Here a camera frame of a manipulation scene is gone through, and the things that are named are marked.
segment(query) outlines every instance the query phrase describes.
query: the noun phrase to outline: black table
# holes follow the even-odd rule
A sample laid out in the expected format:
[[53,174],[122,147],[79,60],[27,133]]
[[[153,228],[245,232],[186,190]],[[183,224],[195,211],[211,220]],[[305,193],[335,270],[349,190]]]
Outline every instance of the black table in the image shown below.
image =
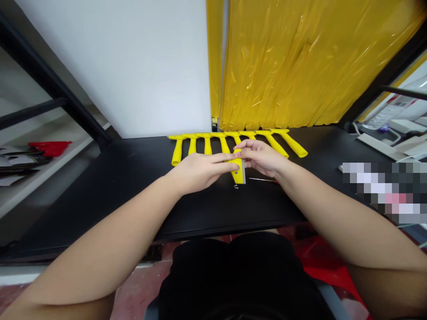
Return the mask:
[[[363,200],[349,185],[342,183],[342,173],[337,167],[343,162],[390,161],[335,126],[294,128],[290,135],[308,151],[308,156],[300,159],[281,136],[274,135],[292,161],[360,202]],[[263,136],[257,139],[266,141]],[[232,150],[233,138],[228,137],[227,143]],[[221,152],[218,138],[212,138],[211,144],[213,153]],[[172,169],[174,147],[175,141],[165,136],[114,141],[2,260],[31,261],[57,256],[97,222]],[[183,156],[188,148],[189,139],[183,143]],[[203,152],[203,139],[197,140],[197,150]],[[155,242],[277,228],[306,221],[280,185],[249,177],[264,176],[247,169],[247,184],[235,189],[231,174],[224,174],[210,188],[182,197]]]

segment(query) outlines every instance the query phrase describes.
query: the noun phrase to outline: red floor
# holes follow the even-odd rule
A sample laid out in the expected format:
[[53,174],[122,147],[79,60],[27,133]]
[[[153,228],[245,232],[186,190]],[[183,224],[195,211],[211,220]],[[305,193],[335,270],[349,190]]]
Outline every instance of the red floor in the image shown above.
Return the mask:
[[[295,242],[294,228],[278,229],[280,235],[291,242]],[[222,236],[224,242],[229,243],[238,235]],[[154,263],[147,268],[135,269],[129,278],[116,292],[116,300],[111,315],[111,320],[143,319],[145,310],[150,302],[158,295],[162,281],[169,274],[172,265],[172,253],[180,242],[164,244],[162,248],[162,261]],[[25,290],[28,284],[0,287],[0,315],[5,309]],[[359,302],[348,300],[348,295],[343,290],[337,289],[347,311],[353,320],[365,320],[367,311]]]

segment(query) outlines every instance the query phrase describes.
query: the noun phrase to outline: left hand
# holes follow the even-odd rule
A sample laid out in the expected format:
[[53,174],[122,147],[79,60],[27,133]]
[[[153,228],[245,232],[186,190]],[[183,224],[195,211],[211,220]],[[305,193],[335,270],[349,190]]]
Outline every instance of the left hand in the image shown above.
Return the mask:
[[166,176],[181,196],[209,187],[223,173],[238,170],[239,165],[224,162],[237,158],[237,154],[217,153],[205,155],[192,153]]

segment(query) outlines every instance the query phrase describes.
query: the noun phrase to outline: yellow plastic sheet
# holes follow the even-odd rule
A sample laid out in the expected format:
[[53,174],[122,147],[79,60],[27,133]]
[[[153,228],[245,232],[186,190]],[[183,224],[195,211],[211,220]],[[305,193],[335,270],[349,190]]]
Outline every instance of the yellow plastic sheet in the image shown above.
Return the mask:
[[208,24],[210,110],[219,117],[222,86],[222,12],[223,0],[206,0]]
[[230,0],[220,128],[338,122],[425,18],[418,0]]

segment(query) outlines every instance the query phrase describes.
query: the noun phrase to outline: pixelated area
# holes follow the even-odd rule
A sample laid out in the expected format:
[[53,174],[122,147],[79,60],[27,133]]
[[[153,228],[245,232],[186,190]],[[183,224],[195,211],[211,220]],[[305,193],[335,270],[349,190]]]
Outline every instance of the pixelated area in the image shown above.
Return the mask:
[[427,223],[427,163],[343,163],[343,182],[398,224]]

